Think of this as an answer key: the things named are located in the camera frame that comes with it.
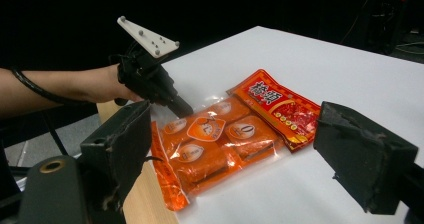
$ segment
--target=human arm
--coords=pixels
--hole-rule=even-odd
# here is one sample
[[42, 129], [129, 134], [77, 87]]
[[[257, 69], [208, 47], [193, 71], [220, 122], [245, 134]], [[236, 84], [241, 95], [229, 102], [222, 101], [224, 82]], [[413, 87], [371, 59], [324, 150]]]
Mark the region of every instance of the human arm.
[[[22, 71], [33, 83], [57, 96], [103, 103], [116, 98], [141, 98], [119, 83], [117, 65], [84, 71]], [[22, 84], [10, 70], [0, 68], [0, 119], [45, 110], [61, 104]]]

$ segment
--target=food image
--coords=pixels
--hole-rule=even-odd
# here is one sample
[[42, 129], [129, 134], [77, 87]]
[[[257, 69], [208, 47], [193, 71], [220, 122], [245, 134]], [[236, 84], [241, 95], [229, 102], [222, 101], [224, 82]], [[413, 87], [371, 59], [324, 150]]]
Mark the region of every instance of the food image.
[[225, 170], [227, 159], [215, 142], [193, 140], [178, 147], [170, 164], [181, 178], [196, 183]]
[[303, 140], [315, 133], [316, 115], [302, 105], [296, 104], [293, 100], [281, 102], [269, 110], [273, 116], [285, 124], [296, 136], [303, 136]]
[[257, 116], [247, 116], [225, 128], [231, 145], [242, 159], [272, 147], [277, 134]]
[[187, 129], [194, 121], [193, 116], [181, 118], [165, 125], [162, 131], [162, 146], [168, 157], [177, 149], [178, 145], [191, 138], [187, 136]]
[[250, 113], [250, 109], [241, 103], [236, 97], [229, 97], [221, 102], [213, 104], [206, 111], [226, 122], [233, 122]]

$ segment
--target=black cable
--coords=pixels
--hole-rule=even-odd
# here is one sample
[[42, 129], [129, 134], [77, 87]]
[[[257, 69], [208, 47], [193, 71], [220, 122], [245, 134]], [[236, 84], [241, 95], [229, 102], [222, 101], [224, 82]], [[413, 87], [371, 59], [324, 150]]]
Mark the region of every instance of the black cable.
[[356, 22], [358, 21], [359, 15], [361, 14], [361, 12], [364, 10], [365, 6], [367, 5], [369, 0], [365, 0], [365, 2], [362, 4], [361, 9], [359, 9], [358, 14], [355, 17], [355, 20], [353, 21], [352, 25], [350, 26], [349, 30], [347, 31], [347, 33], [344, 35], [343, 39], [339, 42], [340, 45], [343, 45], [345, 39], [350, 35], [350, 33], [352, 32], [353, 28], [356, 25]]
[[126, 56], [130, 55], [131, 52], [136, 48], [138, 45], [140, 45], [137, 41], [133, 41], [130, 46], [127, 49], [127, 52], [125, 53]]
[[54, 101], [56, 103], [60, 103], [60, 104], [64, 104], [67, 106], [81, 106], [81, 105], [85, 105], [88, 104], [89, 102], [86, 101], [77, 101], [77, 100], [72, 100], [66, 97], [61, 97], [58, 95], [55, 95], [51, 92], [48, 92], [46, 90], [44, 90], [43, 88], [37, 86], [35, 83], [33, 83], [31, 80], [29, 80], [17, 67], [12, 67], [11, 71], [13, 73], [13, 75], [15, 75], [15, 77], [22, 82], [26, 87], [28, 87], [29, 89], [31, 89], [33, 92], [37, 93], [38, 95], [47, 98], [51, 101]]
[[50, 117], [48, 116], [48, 114], [45, 111], [41, 112], [43, 114], [43, 119], [44, 122], [46, 123], [47, 129], [49, 129], [50, 135], [52, 135], [56, 146], [59, 148], [60, 153], [62, 153], [62, 155], [67, 155], [68, 156], [68, 152], [66, 151], [65, 146], [63, 145], [62, 141], [59, 138], [59, 135], [57, 135], [57, 132], [55, 130], [55, 128], [53, 127], [53, 124], [50, 120]]
[[401, 47], [401, 46], [424, 46], [424, 42], [410, 42], [410, 43], [405, 43], [405, 44], [399, 44], [396, 45], [396, 47]]

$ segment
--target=transparent plastic wrapper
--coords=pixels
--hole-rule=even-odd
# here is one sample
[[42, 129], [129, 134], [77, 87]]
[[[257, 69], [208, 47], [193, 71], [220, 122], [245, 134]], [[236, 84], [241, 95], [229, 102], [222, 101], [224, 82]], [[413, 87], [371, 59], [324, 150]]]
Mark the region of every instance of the transparent plastic wrapper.
[[[258, 73], [266, 72], [263, 70], [255, 72], [255, 74]], [[255, 74], [228, 90], [227, 97], [211, 104], [204, 110], [185, 118], [170, 121], [162, 126], [156, 122], [152, 123], [151, 152], [153, 156], [163, 160], [154, 161], [153, 165], [168, 209], [178, 211], [185, 208], [189, 205], [190, 198], [194, 198], [234, 173], [264, 158], [278, 155], [277, 152], [284, 146], [290, 148], [292, 144], [301, 144], [296, 146], [296, 150], [299, 150], [312, 142], [314, 135], [312, 127], [316, 126], [315, 117], [318, 117], [319, 106], [307, 99], [299, 102], [300, 96], [290, 94], [288, 99], [292, 100], [294, 97], [294, 102], [297, 101], [299, 107], [302, 106], [302, 108], [289, 108], [292, 110], [290, 112], [292, 115], [289, 115], [287, 111], [284, 112], [286, 119], [283, 124], [291, 132], [283, 133], [272, 120], [276, 116], [275, 110], [282, 113], [281, 106], [284, 104], [279, 105], [281, 103], [279, 98], [274, 100], [278, 106], [272, 108], [271, 112], [267, 112], [259, 107], [264, 101], [266, 103], [266, 100], [260, 101], [256, 105], [255, 101], [248, 98], [249, 94], [242, 95], [246, 90], [247, 92], [253, 90], [252, 88], [246, 89], [246, 85], [255, 87], [257, 84], [258, 80], [252, 79]], [[281, 92], [282, 89], [277, 88], [279, 85], [274, 80], [272, 82], [277, 86], [267, 83], [270, 86], [266, 90]], [[280, 98], [285, 96], [289, 90], [284, 89], [283, 91], [285, 92], [281, 94]], [[287, 98], [283, 99], [284, 103], [292, 103], [288, 102]], [[315, 108], [313, 111], [309, 110], [311, 106]], [[307, 118], [303, 118], [303, 123], [298, 124], [295, 121], [286, 122], [289, 118], [297, 120], [292, 117], [296, 115], [307, 116]], [[304, 129], [303, 125], [307, 125], [311, 133], [296, 132], [298, 128], [293, 128], [294, 125], [299, 125], [299, 129], [302, 130]]]

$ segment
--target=orange snack bag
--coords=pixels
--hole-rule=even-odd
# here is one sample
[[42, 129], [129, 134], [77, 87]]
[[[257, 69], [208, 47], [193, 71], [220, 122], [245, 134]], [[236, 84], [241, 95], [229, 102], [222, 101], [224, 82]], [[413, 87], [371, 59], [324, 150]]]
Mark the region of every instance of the orange snack bag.
[[231, 145], [242, 159], [249, 159], [272, 147], [277, 134], [257, 116], [247, 116], [225, 128]]
[[191, 183], [200, 182], [227, 168], [227, 159], [215, 142], [198, 140], [180, 145], [169, 163], [179, 177]]
[[229, 97], [186, 118], [152, 128], [152, 155], [165, 204], [178, 211], [188, 197], [249, 165], [310, 144], [320, 107], [258, 70]]

